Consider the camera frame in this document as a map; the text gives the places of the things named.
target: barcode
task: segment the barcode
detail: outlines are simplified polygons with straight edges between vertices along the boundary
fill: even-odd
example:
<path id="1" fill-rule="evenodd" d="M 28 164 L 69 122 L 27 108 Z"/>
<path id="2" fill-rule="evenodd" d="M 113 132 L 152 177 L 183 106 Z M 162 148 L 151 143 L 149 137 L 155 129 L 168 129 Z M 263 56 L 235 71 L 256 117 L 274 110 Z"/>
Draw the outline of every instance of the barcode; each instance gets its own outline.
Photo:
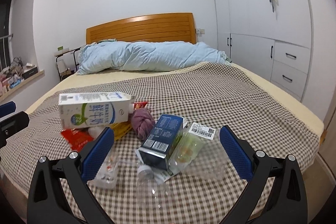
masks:
<path id="1" fill-rule="evenodd" d="M 166 152 L 166 149 L 169 145 L 166 143 L 156 141 L 155 144 L 152 146 L 152 149 L 156 149 L 162 152 Z"/>
<path id="2" fill-rule="evenodd" d="M 209 132 L 210 132 L 210 133 L 205 132 L 205 131 L 203 131 L 203 130 L 196 129 L 196 128 L 192 128 L 191 131 L 192 131 L 192 132 L 195 132 L 195 133 L 197 133 L 197 134 L 201 134 L 201 135 L 207 136 L 207 137 L 211 137 L 212 133 L 214 132 L 214 130 L 211 129 L 211 128 L 209 129 Z"/>
<path id="3" fill-rule="evenodd" d="M 148 140 L 145 141 L 145 143 L 143 144 L 143 146 L 151 148 L 154 142 L 155 141 L 153 141 L 151 139 L 148 139 Z"/>

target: red wrapper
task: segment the red wrapper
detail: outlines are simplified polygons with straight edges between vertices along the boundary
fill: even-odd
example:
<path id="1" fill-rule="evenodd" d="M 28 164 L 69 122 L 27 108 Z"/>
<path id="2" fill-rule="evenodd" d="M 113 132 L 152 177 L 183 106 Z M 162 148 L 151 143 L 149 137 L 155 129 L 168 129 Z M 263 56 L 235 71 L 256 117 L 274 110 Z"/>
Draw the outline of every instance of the red wrapper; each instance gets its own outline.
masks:
<path id="1" fill-rule="evenodd" d="M 147 104 L 148 102 L 136 102 L 134 103 L 134 110 L 144 108 Z"/>
<path id="2" fill-rule="evenodd" d="M 93 141 L 93 138 L 80 129 L 66 129 L 61 132 L 61 135 L 68 141 L 73 151 L 80 152 L 84 145 Z"/>

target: dark blue box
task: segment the dark blue box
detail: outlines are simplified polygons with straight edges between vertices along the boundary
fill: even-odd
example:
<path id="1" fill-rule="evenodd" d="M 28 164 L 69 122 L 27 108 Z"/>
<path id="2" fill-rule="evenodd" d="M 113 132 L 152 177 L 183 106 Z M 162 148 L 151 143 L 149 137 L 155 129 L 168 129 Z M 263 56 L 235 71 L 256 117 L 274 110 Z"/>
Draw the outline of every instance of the dark blue box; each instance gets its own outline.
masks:
<path id="1" fill-rule="evenodd" d="M 139 148 L 145 164 L 168 170 L 168 161 L 183 135 L 183 118 L 163 114 Z"/>

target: white milk carton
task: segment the white milk carton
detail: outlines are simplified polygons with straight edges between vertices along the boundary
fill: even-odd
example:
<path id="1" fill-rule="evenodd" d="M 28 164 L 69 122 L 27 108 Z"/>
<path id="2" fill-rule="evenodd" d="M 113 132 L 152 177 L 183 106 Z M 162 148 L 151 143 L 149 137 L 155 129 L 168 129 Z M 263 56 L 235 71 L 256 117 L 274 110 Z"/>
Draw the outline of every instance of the white milk carton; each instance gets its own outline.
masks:
<path id="1" fill-rule="evenodd" d="M 123 92 L 63 93 L 58 109 L 64 129 L 126 122 L 133 112 L 132 97 Z"/>

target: barcode label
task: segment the barcode label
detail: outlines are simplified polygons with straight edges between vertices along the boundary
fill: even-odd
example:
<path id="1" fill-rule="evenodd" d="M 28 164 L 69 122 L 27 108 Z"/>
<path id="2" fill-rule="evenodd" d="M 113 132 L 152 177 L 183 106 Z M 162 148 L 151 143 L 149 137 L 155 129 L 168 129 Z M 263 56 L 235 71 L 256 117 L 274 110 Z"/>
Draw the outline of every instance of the barcode label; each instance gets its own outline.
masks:
<path id="1" fill-rule="evenodd" d="M 196 123 L 196 122 L 194 122 L 191 128 L 189 129 L 189 133 L 201 136 L 209 140 L 213 140 L 215 131 L 216 130 L 214 128 L 205 127 L 204 125 Z"/>
<path id="2" fill-rule="evenodd" d="M 204 136 L 207 136 L 207 137 L 211 137 L 211 133 L 205 132 L 203 130 L 192 128 L 191 131 L 194 132 L 194 133 L 197 133 L 197 134 L 201 134 L 201 135 L 204 135 Z"/>
<path id="3" fill-rule="evenodd" d="M 156 149 L 156 150 L 159 150 L 159 151 L 162 151 L 162 152 L 166 152 L 168 146 L 169 145 L 166 144 L 166 143 L 156 141 L 155 144 L 152 146 L 152 149 Z"/>
<path id="4" fill-rule="evenodd" d="M 145 143 L 143 144 L 143 146 L 148 147 L 148 148 L 151 148 L 154 142 L 155 142 L 154 140 L 147 139 L 147 140 L 145 141 Z"/>

